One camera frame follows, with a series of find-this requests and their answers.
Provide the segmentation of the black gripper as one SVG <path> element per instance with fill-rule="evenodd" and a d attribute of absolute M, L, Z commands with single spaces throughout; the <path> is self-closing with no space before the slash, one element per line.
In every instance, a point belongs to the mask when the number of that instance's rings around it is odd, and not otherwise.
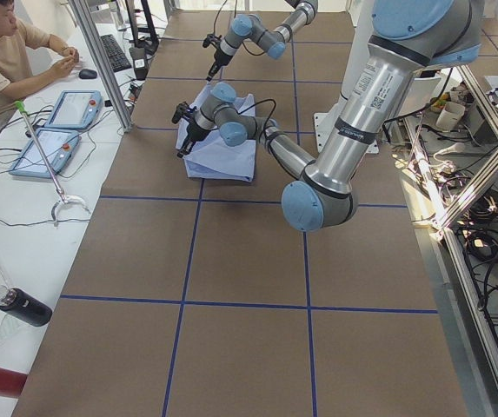
<path fill-rule="evenodd" d="M 217 49 L 214 54 L 214 63 L 208 71 L 206 76 L 206 81 L 211 82 L 215 75 L 218 73 L 219 69 L 228 64 L 228 54 L 223 52 L 221 49 Z"/>
<path fill-rule="evenodd" d="M 207 119 L 201 110 L 191 112 L 187 117 L 187 136 L 181 148 L 177 151 L 179 158 L 189 155 L 197 142 L 201 142 L 208 136 Z"/>

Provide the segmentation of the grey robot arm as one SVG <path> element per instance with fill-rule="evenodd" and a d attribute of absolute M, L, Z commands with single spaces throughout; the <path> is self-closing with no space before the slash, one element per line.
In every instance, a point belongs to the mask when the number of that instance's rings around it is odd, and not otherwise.
<path fill-rule="evenodd" d="M 309 232 L 348 221 L 357 201 L 351 179 L 383 124 L 396 117 L 416 73 L 473 62 L 481 47 L 481 1 L 375 1 L 361 11 L 370 25 L 355 85 L 318 156 L 292 142 L 268 117 L 246 116 L 235 108 L 236 92 L 212 83 L 197 106 L 180 103 L 173 122 L 187 123 L 178 150 L 183 157 L 217 130 L 230 147 L 259 142 L 288 172 L 282 212 L 295 229 Z"/>
<path fill-rule="evenodd" d="M 280 58 L 293 35 L 310 25 L 319 10 L 318 2 L 314 0 L 288 1 L 288 4 L 294 10 L 273 30 L 267 29 L 258 15 L 241 14 L 233 19 L 224 36 L 208 34 L 203 40 L 203 47 L 212 45 L 216 51 L 206 80 L 210 82 L 222 67 L 227 66 L 246 40 L 252 41 L 273 59 Z"/>

